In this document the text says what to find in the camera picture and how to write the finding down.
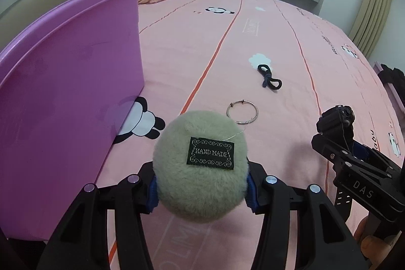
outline metal screw head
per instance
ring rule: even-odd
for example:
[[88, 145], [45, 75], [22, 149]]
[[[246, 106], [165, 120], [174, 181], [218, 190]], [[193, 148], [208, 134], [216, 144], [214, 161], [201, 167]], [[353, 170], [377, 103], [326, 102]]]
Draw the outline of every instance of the metal screw head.
[[312, 184], [312, 185], [309, 187], [309, 190], [311, 190], [311, 191], [314, 192], [314, 193], [318, 193], [318, 192], [321, 191], [321, 188], [319, 187], [319, 185]]
[[128, 182], [129, 183], [137, 183], [139, 181], [139, 176], [136, 174], [129, 175]]
[[93, 183], [86, 184], [83, 190], [86, 192], [92, 192], [94, 190], [94, 184]]
[[269, 175], [268, 177], [266, 177], [266, 182], [270, 184], [275, 184], [277, 183], [277, 178], [273, 175]]

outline fabric label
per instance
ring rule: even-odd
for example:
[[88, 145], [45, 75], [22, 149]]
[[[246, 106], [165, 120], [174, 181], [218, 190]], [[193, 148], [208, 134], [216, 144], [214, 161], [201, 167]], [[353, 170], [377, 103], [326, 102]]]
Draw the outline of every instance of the fabric label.
[[246, 20], [245, 27], [242, 32], [251, 34], [253, 36], [257, 36], [258, 31], [259, 31], [259, 22], [248, 18]]
[[234, 143], [191, 137], [187, 164], [233, 170]]

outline orange stripe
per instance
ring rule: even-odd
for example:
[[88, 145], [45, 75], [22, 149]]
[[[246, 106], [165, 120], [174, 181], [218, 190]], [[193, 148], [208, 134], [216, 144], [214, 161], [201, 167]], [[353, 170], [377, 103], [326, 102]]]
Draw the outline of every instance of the orange stripe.
[[[191, 2], [185, 3], [185, 4], [183, 4], [182, 6], [179, 6], [179, 7], [175, 8], [175, 9], [172, 10], [170, 13], [166, 14], [164, 17], [162, 17], [162, 18], [160, 18], [159, 20], [155, 21], [155, 22], [152, 23], [151, 25], [149, 25], [149, 26], [143, 28], [143, 29], [139, 32], [139, 34], [140, 34], [141, 32], [143, 32], [146, 28], [149, 28], [149, 27], [153, 26], [155, 23], [158, 23], [159, 21], [163, 20], [164, 18], [167, 18], [170, 14], [172, 14], [172, 13], [175, 12], [175, 11], [177, 11], [179, 8], [182, 8], [183, 6], [186, 6], [186, 5], [188, 5], [188, 4], [191, 4], [191, 3], [194, 2], [194, 1], [196, 1], [196, 0], [192, 0]], [[114, 241], [113, 247], [111, 248], [110, 253], [108, 254], [108, 260], [109, 260], [110, 264], [111, 264], [111, 261], [113, 260], [113, 257], [114, 257], [114, 255], [115, 255], [116, 252], [117, 252], [117, 240]]]
[[160, 18], [159, 20], [155, 21], [155, 22], [152, 23], [151, 25], [149, 25], [149, 26], [143, 28], [143, 29], [139, 32], [139, 34], [141, 34], [146, 28], [149, 28], [149, 27], [153, 26], [155, 23], [158, 23], [159, 21], [163, 20], [164, 18], [167, 18], [170, 14], [176, 12], [179, 8], [182, 8], [183, 6], [186, 6], [186, 5], [188, 5], [188, 4], [191, 4], [192, 2], [195, 2], [195, 1], [196, 1], [196, 0], [192, 0], [191, 2], [185, 3], [185, 4], [183, 4], [182, 6], [179, 6], [179, 7], [175, 8], [175, 9], [172, 10], [170, 13], [166, 14], [163, 18]]
[[224, 41], [224, 39], [225, 39], [226, 35], [228, 34], [230, 28], [232, 27], [233, 23], [235, 22], [236, 18], [238, 17], [238, 15], [239, 15], [239, 13], [240, 13], [240, 10], [242, 9], [242, 1], [243, 1], [243, 0], [240, 0], [239, 11], [236, 13], [236, 15], [235, 15], [235, 17], [233, 18], [232, 22], [230, 23], [229, 27], [226, 29], [226, 32], [224, 33], [224, 35], [222, 36], [221, 40], [219, 41], [219, 44], [218, 44], [218, 46], [217, 46], [217, 49], [215, 50], [214, 55], [212, 56], [211, 60], [209, 61], [208, 65], [207, 65], [207, 67], [205, 68], [204, 72], [202, 73], [203, 75], [202, 75], [202, 76], [200, 77], [200, 79], [198, 80], [198, 83], [197, 83], [196, 87], [195, 87], [194, 90], [191, 92], [190, 96], [188, 97], [187, 102], [186, 102], [186, 104], [184, 105], [184, 107], [183, 107], [182, 111], [180, 112], [180, 114], [183, 114], [183, 113], [185, 113], [185, 112], [187, 111], [188, 107], [190, 106], [191, 102], [192, 102], [193, 99], [194, 99], [194, 96], [195, 96], [196, 93], [198, 92], [198, 90], [199, 90], [201, 84], [203, 83], [205, 77], [207, 76], [208, 71], [210, 70], [210, 68], [211, 68], [211, 66], [212, 66], [212, 64], [213, 64], [213, 62], [214, 62], [214, 60], [215, 60], [215, 58], [216, 58], [217, 55], [218, 55], [219, 49], [221, 48], [221, 45], [222, 45], [222, 42]]
[[[306, 60], [306, 58], [305, 58], [305, 56], [304, 56], [304, 52], [302, 51], [301, 43], [300, 43], [300, 41], [298, 40], [297, 34], [295, 33], [295, 30], [294, 30], [294, 28], [292, 27], [292, 25], [290, 24], [290, 22], [289, 22], [289, 21], [287, 20], [287, 18], [284, 16], [283, 12], [279, 9], [279, 7], [277, 6], [277, 3], [276, 3], [274, 0], [273, 0], [273, 2], [274, 2], [274, 4], [276, 5], [276, 8], [277, 8], [277, 9], [279, 10], [279, 12], [281, 13], [281, 15], [283, 16], [283, 18], [287, 21], [288, 25], [291, 27], [291, 29], [292, 29], [292, 31], [293, 31], [293, 33], [294, 33], [295, 39], [296, 39], [297, 42], [298, 42], [298, 46], [299, 46], [299, 48], [300, 48], [301, 56], [302, 56], [302, 58], [303, 58], [303, 60], [304, 60], [304, 63], [305, 63], [305, 68], [307, 69], [307, 72], [308, 72], [308, 74], [309, 74], [309, 78], [311, 79], [312, 90], [313, 90], [313, 92], [315, 93], [315, 99], [316, 99], [316, 104], [317, 104], [317, 106], [318, 106], [319, 117], [321, 117], [322, 111], [321, 111], [321, 107], [320, 107], [320, 105], [319, 105], [318, 93], [317, 93], [316, 90], [315, 90], [315, 84], [313, 83], [313, 78], [312, 78], [311, 72], [310, 72], [310, 70], [309, 70], [309, 66], [308, 66], [307, 60]], [[326, 173], [325, 173], [325, 194], [328, 194], [328, 176], [329, 176], [329, 161], [327, 161], [327, 170], [326, 170]]]
[[114, 241], [113, 247], [111, 247], [110, 254], [108, 254], [108, 261], [112, 262], [115, 252], [117, 251], [117, 240]]

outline panda print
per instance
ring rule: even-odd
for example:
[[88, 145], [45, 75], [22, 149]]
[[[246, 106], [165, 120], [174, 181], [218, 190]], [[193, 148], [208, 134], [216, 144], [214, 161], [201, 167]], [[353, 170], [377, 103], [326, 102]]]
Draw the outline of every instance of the panda print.
[[357, 54], [351, 50], [349, 50], [347, 47], [342, 46], [343, 50], [346, 51], [347, 54], [349, 54], [350, 56], [354, 57], [354, 58], [358, 58]]
[[224, 8], [206, 8], [205, 10], [208, 12], [214, 12], [214, 13], [219, 13], [219, 14], [222, 14], [222, 13], [235, 14], [235, 12], [228, 11]]
[[144, 97], [137, 97], [124, 123], [121, 126], [113, 144], [128, 139], [131, 135], [146, 136], [149, 139], [159, 137], [166, 124], [160, 117], [148, 111], [148, 104]]
[[394, 135], [392, 133], [388, 133], [388, 137], [390, 139], [392, 150], [394, 151], [395, 156], [399, 157], [401, 155], [401, 152], [399, 151], [399, 145], [395, 141]]

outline purple plastic board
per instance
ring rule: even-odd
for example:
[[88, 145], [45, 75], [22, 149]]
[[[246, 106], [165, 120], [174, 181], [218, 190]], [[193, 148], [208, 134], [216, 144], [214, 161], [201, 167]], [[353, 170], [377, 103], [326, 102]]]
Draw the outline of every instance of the purple plastic board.
[[144, 86], [138, 0], [69, 0], [0, 52], [0, 227], [49, 239]]

